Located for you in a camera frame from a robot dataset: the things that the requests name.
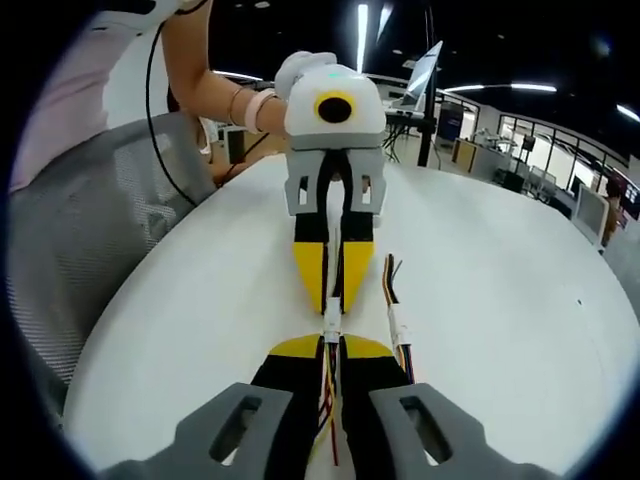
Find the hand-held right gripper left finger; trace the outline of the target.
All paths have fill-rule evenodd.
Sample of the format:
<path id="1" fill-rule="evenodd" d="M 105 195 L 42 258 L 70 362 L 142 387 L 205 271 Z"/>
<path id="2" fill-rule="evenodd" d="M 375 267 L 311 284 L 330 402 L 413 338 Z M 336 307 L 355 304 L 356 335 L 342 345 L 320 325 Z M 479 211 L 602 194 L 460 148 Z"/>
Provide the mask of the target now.
<path id="1" fill-rule="evenodd" d="M 101 479 L 302 479 L 319 426 L 323 339 L 271 349 L 250 383 L 234 383 L 184 417 L 172 443 Z"/>

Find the person's left hand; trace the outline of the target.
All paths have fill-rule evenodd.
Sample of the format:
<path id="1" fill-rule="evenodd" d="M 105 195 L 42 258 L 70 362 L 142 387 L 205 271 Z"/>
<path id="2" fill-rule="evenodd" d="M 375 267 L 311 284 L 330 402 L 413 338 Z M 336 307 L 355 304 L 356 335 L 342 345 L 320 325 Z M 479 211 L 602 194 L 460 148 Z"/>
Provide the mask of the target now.
<path id="1" fill-rule="evenodd" d="M 283 61 L 275 75 L 276 96 L 286 108 L 298 107 L 309 102 L 327 85 L 331 86 L 335 75 L 340 75 L 342 70 L 336 55 L 331 52 L 297 51 Z"/>

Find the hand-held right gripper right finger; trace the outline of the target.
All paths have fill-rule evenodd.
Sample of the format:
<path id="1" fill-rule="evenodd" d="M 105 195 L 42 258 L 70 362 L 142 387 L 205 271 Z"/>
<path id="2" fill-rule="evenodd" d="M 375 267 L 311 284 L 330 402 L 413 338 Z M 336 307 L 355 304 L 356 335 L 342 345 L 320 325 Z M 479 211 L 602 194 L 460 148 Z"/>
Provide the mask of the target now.
<path id="1" fill-rule="evenodd" d="M 340 341 L 342 425 L 358 479 L 552 479 L 491 448 L 483 425 L 427 383 L 412 383 L 385 345 Z"/>

